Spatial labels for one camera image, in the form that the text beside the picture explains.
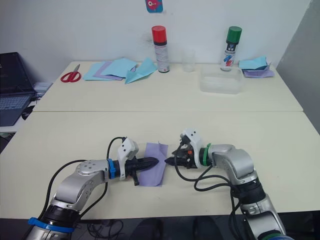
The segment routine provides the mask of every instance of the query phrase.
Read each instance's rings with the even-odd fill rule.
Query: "green spray can cap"
[[[230,43],[237,44],[239,43],[241,36],[242,28],[238,26],[229,27],[228,35],[226,37],[226,41]]]

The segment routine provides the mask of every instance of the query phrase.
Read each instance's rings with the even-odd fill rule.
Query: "black floor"
[[[225,240],[233,240],[229,228],[228,228],[228,216],[210,216],[218,227]],[[241,215],[237,215],[237,220],[241,223]],[[287,234],[294,238],[295,240],[315,240],[313,230],[313,214],[311,212],[290,212],[281,213],[280,218],[287,230]],[[144,218],[133,218],[133,219],[122,219],[123,229],[121,235],[119,235],[118,240],[127,240],[133,232],[133,230],[138,226],[138,224]],[[164,225],[164,238],[163,240],[192,240],[192,224],[195,219],[194,216],[183,216],[183,217],[160,217]],[[244,231],[241,224],[239,224],[240,230]],[[24,232],[28,229],[29,225],[25,219],[4,219],[0,218],[0,239],[1,240],[19,240]],[[101,234],[107,235],[109,227],[103,226],[101,228]],[[117,225],[114,226],[112,231],[117,231]],[[72,235],[72,240],[93,240],[94,237],[90,236],[87,230],[86,223],[80,223],[78,228]]]

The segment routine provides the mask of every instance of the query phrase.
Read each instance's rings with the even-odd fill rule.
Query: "green ring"
[[[203,158],[202,158],[203,166],[208,166],[207,165],[207,155],[208,155],[208,149],[210,146],[211,146],[211,143],[208,143],[206,148],[204,149]]]

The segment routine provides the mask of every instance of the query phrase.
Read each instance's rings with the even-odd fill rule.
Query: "purple paper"
[[[106,80],[122,80],[123,78],[119,77],[119,76],[102,75],[101,74],[103,72],[103,70],[105,70],[111,63],[112,63],[112,61],[105,61],[104,64],[102,65],[102,67],[100,67],[100,69],[98,71],[96,71],[96,73],[93,76],[97,77],[97,78],[103,78]],[[136,70],[136,67],[133,67],[131,69],[131,72],[134,72],[135,70]]]
[[[168,145],[160,143],[147,142],[144,157],[154,157],[159,160],[159,163],[148,169],[140,172],[140,186],[144,187],[160,187],[164,178],[166,167],[165,160],[167,159]]]
[[[243,69],[243,73],[247,78],[256,78],[256,79],[262,79],[262,78],[269,78],[274,77],[275,73],[269,69],[270,66],[267,66],[263,70],[245,70]]]

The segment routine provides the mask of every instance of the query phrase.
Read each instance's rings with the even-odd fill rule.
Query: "red scissors handle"
[[[61,77],[61,82],[63,83],[74,83],[79,81],[81,78],[81,74],[78,71],[68,72],[67,74]]]

